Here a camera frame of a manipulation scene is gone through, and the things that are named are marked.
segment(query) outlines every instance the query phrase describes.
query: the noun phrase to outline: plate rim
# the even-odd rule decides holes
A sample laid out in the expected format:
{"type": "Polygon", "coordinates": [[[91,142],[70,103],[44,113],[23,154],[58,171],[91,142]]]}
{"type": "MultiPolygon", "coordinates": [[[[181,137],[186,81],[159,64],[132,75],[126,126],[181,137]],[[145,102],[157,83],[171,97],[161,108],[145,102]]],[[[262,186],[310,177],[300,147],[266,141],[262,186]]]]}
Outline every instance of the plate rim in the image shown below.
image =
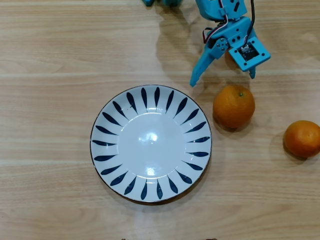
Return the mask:
{"type": "Polygon", "coordinates": [[[168,200],[171,200],[171,199],[174,199],[178,196],[180,196],[181,194],[185,193],[187,190],[189,190],[192,186],[195,185],[196,182],[199,181],[199,179],[203,176],[203,174],[205,173],[205,171],[207,170],[207,167],[208,167],[208,164],[211,160],[211,154],[212,154],[212,132],[211,132],[211,127],[210,127],[210,124],[209,124],[209,121],[208,121],[208,118],[205,114],[205,112],[202,110],[202,108],[199,106],[199,104],[190,96],[188,96],[187,94],[185,94],[184,92],[180,91],[180,90],[177,90],[173,87],[170,87],[170,86],[165,86],[165,85],[160,85],[160,84],[143,84],[143,85],[138,85],[138,86],[134,86],[134,87],[130,87],[120,93],[118,93],[117,95],[115,95],[114,97],[112,97],[103,107],[102,109],[100,110],[100,112],[98,113],[98,115],[96,116],[94,122],[93,122],[93,125],[92,125],[92,129],[91,129],[91,133],[90,133],[90,141],[89,141],[89,147],[90,147],[90,157],[91,157],[91,161],[92,161],[92,164],[94,166],[94,169],[96,171],[96,173],[98,174],[99,178],[103,181],[103,183],[105,185],[107,185],[112,191],[114,191],[116,194],[120,195],[121,197],[125,198],[125,199],[129,199],[131,201],[134,201],[134,202],[138,202],[138,203],[159,203],[159,202],[164,202],[164,201],[168,201],[168,200]],[[166,198],[166,199],[160,199],[160,200],[155,200],[155,201],[144,201],[144,200],[137,200],[137,199],[133,199],[131,197],[128,197],[126,195],[123,195],[119,192],[117,192],[116,190],[112,189],[106,182],[105,180],[101,177],[101,175],[99,174],[98,170],[97,170],[97,167],[95,165],[95,162],[94,162],[94,159],[93,159],[93,156],[92,156],[92,148],[91,148],[91,142],[92,142],[92,133],[93,133],[93,130],[95,128],[95,125],[96,125],[96,121],[98,119],[98,117],[100,116],[101,112],[103,111],[103,109],[113,100],[115,99],[116,97],[118,97],[119,95],[123,94],[124,92],[127,92],[131,89],[135,89],[135,88],[139,88],[139,87],[146,87],[146,86],[158,86],[158,87],[165,87],[165,88],[169,88],[169,89],[172,89],[172,90],[175,90],[175,91],[178,91],[180,93],[182,93],[183,95],[185,95],[186,97],[190,98],[198,107],[199,109],[203,112],[203,115],[205,117],[205,120],[206,122],[208,123],[208,127],[209,127],[209,131],[210,131],[210,141],[211,141],[211,145],[210,145],[210,154],[209,154],[209,159],[208,159],[208,162],[206,163],[203,171],[201,172],[201,174],[199,175],[199,177],[193,182],[193,184],[191,184],[190,186],[188,186],[185,190],[183,190],[182,192],[174,195],[174,196],[171,196],[169,198],[166,198]]]}

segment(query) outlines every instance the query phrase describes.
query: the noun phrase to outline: wood grain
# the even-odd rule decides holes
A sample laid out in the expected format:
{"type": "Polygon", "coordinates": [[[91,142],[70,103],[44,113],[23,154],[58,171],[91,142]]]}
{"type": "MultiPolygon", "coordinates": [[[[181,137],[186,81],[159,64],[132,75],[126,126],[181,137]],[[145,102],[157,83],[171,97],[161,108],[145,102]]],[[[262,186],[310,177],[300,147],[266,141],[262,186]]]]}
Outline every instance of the wood grain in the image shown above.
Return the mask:
{"type": "Polygon", "coordinates": [[[0,239],[319,240],[320,161],[290,156],[282,136],[297,120],[320,124],[320,1],[255,5],[255,30],[272,59],[250,80],[226,55],[191,88],[202,29],[213,25],[194,0],[176,9],[140,0],[2,0],[0,239]],[[201,181],[161,205],[114,193],[90,157],[101,108],[142,84],[188,94],[212,129],[201,181]],[[235,132],[212,117],[227,84],[249,87],[256,100],[250,125],[235,132]]]}

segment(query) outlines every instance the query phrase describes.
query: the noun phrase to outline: plate center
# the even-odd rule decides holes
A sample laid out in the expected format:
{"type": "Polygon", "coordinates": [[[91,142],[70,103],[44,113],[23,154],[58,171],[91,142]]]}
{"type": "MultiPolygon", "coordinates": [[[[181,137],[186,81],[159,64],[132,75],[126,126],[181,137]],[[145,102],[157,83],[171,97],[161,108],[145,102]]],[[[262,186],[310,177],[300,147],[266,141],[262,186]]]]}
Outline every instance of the plate center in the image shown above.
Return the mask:
{"type": "Polygon", "coordinates": [[[173,119],[150,112],[137,116],[122,129],[118,150],[129,171],[144,178],[159,178],[178,166],[186,143],[173,119]]]}

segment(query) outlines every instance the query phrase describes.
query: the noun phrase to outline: ceramic plate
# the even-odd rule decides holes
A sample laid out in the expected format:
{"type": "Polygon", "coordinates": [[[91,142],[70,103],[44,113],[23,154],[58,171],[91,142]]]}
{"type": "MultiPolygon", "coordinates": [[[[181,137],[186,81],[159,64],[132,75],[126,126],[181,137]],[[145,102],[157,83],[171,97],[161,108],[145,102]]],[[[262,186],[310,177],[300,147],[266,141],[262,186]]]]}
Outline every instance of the ceramic plate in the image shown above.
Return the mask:
{"type": "Polygon", "coordinates": [[[101,179],[141,202],[170,199],[190,188],[207,167],[211,130],[200,107],[160,85],[120,93],[99,113],[91,157],[101,179]]]}

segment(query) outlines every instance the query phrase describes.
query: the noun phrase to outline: black wire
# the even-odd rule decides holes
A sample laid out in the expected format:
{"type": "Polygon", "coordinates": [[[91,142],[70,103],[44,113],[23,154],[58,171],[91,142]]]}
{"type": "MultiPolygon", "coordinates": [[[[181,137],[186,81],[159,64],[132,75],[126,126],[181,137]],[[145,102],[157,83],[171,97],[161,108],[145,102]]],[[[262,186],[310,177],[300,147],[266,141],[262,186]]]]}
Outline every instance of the black wire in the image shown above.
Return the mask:
{"type": "Polygon", "coordinates": [[[246,46],[247,45],[247,42],[248,42],[248,38],[252,32],[252,29],[254,28],[254,24],[255,24],[255,20],[256,20],[256,13],[255,13],[255,3],[254,3],[254,0],[251,0],[251,15],[252,15],[252,19],[251,19],[251,24],[249,26],[249,29],[248,29],[248,32],[247,32],[247,37],[244,41],[244,45],[243,46],[246,46]]]}

